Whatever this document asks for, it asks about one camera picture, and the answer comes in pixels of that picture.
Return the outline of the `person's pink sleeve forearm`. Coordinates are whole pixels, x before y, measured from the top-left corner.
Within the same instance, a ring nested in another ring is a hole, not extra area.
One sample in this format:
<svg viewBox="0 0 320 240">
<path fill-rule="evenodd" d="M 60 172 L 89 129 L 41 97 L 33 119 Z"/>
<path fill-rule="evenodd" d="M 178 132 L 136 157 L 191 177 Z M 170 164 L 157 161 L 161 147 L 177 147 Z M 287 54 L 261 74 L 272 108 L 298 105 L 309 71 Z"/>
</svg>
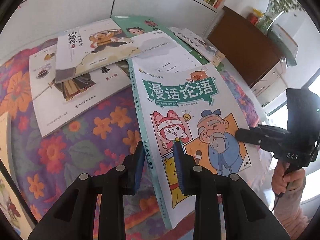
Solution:
<svg viewBox="0 0 320 240">
<path fill-rule="evenodd" d="M 308 226 L 310 220 L 300 206 L 306 178 L 294 190 L 287 191 L 274 209 L 274 216 L 280 221 L 291 239 L 297 239 Z"/>
</svg>

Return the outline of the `person's right hand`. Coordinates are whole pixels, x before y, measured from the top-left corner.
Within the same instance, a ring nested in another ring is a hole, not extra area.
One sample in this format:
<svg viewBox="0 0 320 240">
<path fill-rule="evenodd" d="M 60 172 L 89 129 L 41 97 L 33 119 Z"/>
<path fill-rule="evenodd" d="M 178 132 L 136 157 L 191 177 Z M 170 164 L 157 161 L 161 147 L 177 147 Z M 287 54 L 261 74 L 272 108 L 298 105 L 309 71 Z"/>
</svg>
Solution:
<svg viewBox="0 0 320 240">
<path fill-rule="evenodd" d="M 275 194 L 280 195 L 286 191 L 293 191 L 303 185 L 305 179 L 305 170 L 303 168 L 290 172 L 285 175 L 289 164 L 278 160 L 274 169 L 271 186 Z"/>
</svg>

